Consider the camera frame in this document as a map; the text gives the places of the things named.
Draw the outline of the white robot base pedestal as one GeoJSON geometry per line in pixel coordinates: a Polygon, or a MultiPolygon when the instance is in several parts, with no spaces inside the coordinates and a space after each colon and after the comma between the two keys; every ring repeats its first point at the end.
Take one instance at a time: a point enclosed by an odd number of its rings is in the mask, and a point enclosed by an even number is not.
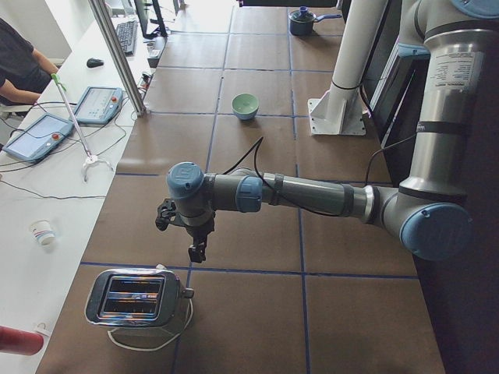
{"type": "Polygon", "coordinates": [[[308,100],[313,136],[366,134],[359,88],[387,7],[387,0],[351,1],[330,88],[308,100]]]}

